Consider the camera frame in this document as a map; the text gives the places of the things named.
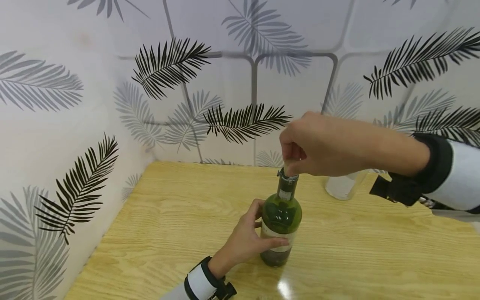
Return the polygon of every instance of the wine bottle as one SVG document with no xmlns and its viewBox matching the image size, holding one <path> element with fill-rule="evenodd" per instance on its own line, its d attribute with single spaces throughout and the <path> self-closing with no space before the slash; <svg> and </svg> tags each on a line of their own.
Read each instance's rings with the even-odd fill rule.
<svg viewBox="0 0 480 300">
<path fill-rule="evenodd" d="M 263 262 L 272 267 L 280 267 L 287 262 L 302 217 L 300 204 L 295 199 L 299 176 L 286 176 L 284 168 L 278 171 L 277 176 L 279 177 L 277 191 L 267 198 L 263 206 L 260 236 L 286 238 L 289 245 L 260 254 Z"/>
</svg>

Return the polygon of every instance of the black cuff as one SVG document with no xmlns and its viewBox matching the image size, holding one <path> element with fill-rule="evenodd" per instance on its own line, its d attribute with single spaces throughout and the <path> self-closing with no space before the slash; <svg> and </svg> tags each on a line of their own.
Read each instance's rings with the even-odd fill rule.
<svg viewBox="0 0 480 300">
<path fill-rule="evenodd" d="M 412 178 L 389 172 L 392 178 L 390 182 L 379 176 L 370 194 L 412 206 L 424 194 L 434 192 L 445 182 L 453 162 L 450 143 L 432 134 L 415 133 L 413 137 L 427 145 L 430 150 L 430 159 L 425 168 Z"/>
<path fill-rule="evenodd" d="M 237 294 L 237 291 L 235 290 L 235 288 L 233 287 L 233 285 L 228 282 L 227 284 L 225 284 L 225 276 L 223 276 L 222 278 L 220 279 L 216 279 L 215 276 L 212 274 L 212 271 L 210 271 L 210 269 L 208 268 L 208 262 L 212 259 L 211 256 L 207 256 L 205 257 L 201 262 L 199 262 L 193 269 L 195 269 L 196 267 L 198 267 L 198 265 L 201 266 L 202 268 L 202 271 L 205 275 L 205 277 L 207 278 L 208 282 L 216 288 L 216 292 L 215 292 L 215 295 L 214 297 L 217 297 L 218 299 L 221 299 L 221 300 L 228 300 L 230 299 L 232 296 L 236 295 Z M 191 300 L 197 300 L 197 297 L 195 296 L 195 294 L 193 293 L 192 289 L 190 288 L 190 283 L 188 282 L 188 276 L 185 278 L 185 282 L 184 282 L 184 286 L 185 286 L 185 291 L 187 293 L 187 296 L 191 299 Z"/>
<path fill-rule="evenodd" d="M 451 144 L 443 137 L 414 133 L 413 137 L 430 149 L 430 160 L 413 181 L 420 187 L 421 193 L 429 194 L 438 189 L 447 179 L 452 169 L 453 150 Z"/>
</svg>

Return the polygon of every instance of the wallpaper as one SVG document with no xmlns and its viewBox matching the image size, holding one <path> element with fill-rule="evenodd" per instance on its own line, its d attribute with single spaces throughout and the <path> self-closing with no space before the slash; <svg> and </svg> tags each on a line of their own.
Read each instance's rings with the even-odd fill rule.
<svg viewBox="0 0 480 300">
<path fill-rule="evenodd" d="M 279 167 L 307 110 L 480 147 L 480 2 L 0 7 L 0 300 L 62 299 L 153 160 Z"/>
</svg>

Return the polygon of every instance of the right hand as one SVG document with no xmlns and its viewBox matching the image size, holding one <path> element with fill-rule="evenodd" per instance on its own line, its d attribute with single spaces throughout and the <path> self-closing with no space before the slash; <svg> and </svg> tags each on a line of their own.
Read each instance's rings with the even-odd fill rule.
<svg viewBox="0 0 480 300">
<path fill-rule="evenodd" d="M 413 137 L 310 111 L 283 130 L 280 143 L 288 176 L 343 176 L 370 168 L 413 176 L 430 158 L 428 147 Z"/>
</svg>

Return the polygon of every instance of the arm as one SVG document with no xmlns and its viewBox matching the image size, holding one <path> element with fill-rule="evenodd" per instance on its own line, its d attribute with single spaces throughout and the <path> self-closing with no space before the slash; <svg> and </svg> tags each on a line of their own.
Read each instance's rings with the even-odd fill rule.
<svg viewBox="0 0 480 300">
<path fill-rule="evenodd" d="M 314 112 L 292 121 L 280 134 L 280 144 L 283 159 L 293 161 L 289 175 L 386 170 L 392 181 L 378 177 L 371 194 L 407 206 L 419 201 L 439 216 L 480 219 L 480 149 L 475 147 Z"/>
<path fill-rule="evenodd" d="M 283 238 L 260 238 L 255 228 L 262 216 L 264 201 L 255 199 L 248 211 L 240 218 L 225 245 L 210 259 L 206 257 L 177 285 L 160 300 L 210 300 L 229 299 L 237 294 L 231 283 L 225 284 L 225 275 L 236 265 L 246 262 L 260 253 L 279 246 L 287 246 Z"/>
</svg>

